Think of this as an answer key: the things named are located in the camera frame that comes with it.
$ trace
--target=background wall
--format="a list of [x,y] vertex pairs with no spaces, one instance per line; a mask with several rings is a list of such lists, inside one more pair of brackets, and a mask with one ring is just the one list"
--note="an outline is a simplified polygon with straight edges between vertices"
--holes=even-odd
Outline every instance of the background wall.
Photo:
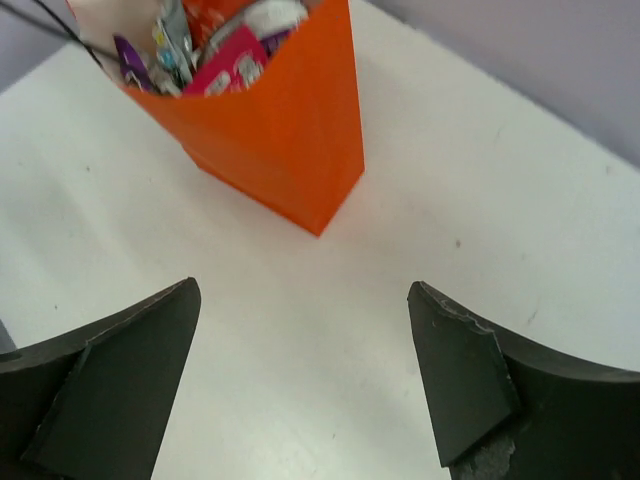
[[[9,0],[19,8],[50,22],[40,8],[28,0]],[[66,22],[73,24],[73,16],[64,0],[47,0],[47,4]],[[55,52],[62,42],[25,25],[0,10],[0,92]]]
[[640,165],[638,0],[370,1]]

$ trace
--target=gift bag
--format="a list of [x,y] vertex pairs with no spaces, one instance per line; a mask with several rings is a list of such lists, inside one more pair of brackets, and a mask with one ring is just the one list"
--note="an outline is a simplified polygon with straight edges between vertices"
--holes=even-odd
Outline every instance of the gift bag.
[[[113,48],[117,32],[149,48],[156,0],[68,1],[87,40]],[[184,1],[187,13],[208,8],[220,24],[246,3]],[[179,98],[123,90],[200,168],[320,235],[363,173],[364,151],[348,0],[314,3],[247,90]],[[192,34],[198,42],[208,32]]]

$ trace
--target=purple wrapper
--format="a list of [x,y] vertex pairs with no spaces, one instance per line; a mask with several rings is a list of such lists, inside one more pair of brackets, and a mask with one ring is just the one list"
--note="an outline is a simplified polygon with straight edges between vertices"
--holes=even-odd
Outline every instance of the purple wrapper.
[[287,39],[292,30],[283,30],[260,40],[264,51],[267,52],[267,57],[271,58],[278,51],[278,48],[280,48],[280,45]]
[[153,82],[138,51],[121,35],[114,35],[113,42],[120,57],[120,72],[125,82],[137,83],[140,89],[153,92],[155,90]]

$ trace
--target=pink package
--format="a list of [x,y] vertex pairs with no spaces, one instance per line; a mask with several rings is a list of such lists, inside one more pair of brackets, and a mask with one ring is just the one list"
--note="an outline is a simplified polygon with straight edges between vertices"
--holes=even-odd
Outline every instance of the pink package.
[[185,95],[220,95],[246,90],[264,71],[267,53],[253,32],[239,27],[193,77]]

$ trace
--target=tabletop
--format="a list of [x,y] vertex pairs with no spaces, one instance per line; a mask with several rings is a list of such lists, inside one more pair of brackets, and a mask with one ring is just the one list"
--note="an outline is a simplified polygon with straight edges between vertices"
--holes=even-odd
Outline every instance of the tabletop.
[[415,280],[640,370],[638,172],[421,33],[351,9],[367,172],[320,238],[198,170],[80,49],[0,95],[0,318],[19,346],[200,284],[154,479],[448,478]]

